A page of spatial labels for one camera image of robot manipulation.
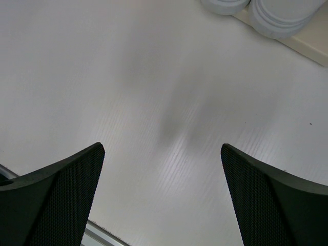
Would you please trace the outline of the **white sneaker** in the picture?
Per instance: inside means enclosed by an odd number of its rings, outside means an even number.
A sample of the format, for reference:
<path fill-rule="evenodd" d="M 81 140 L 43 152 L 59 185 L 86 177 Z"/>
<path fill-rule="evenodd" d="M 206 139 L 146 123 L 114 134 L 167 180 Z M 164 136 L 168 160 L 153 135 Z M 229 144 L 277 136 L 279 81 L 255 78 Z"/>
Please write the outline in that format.
<path fill-rule="evenodd" d="M 219 15 L 233 15 L 243 10 L 250 0 L 201 0 L 204 8 Z"/>
<path fill-rule="evenodd" d="M 283 39 L 298 33 L 326 0 L 253 0 L 248 7 L 251 26 L 261 35 Z"/>

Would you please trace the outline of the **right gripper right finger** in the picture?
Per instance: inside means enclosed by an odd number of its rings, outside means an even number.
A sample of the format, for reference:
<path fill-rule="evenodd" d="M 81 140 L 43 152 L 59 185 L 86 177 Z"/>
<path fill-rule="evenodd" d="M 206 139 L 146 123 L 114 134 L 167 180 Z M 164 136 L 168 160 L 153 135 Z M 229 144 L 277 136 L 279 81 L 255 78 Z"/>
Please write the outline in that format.
<path fill-rule="evenodd" d="M 327 245 L 327 186 L 227 143 L 221 161 L 244 245 Z"/>

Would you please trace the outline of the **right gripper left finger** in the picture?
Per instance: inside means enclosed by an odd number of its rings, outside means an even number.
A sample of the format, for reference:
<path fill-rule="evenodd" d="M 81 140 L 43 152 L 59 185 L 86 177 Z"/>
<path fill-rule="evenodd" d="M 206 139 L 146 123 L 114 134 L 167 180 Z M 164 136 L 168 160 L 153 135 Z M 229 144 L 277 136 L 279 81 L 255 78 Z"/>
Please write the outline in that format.
<path fill-rule="evenodd" d="M 1 245 L 80 245 L 104 157 L 97 142 L 34 172 L 1 175 Z"/>

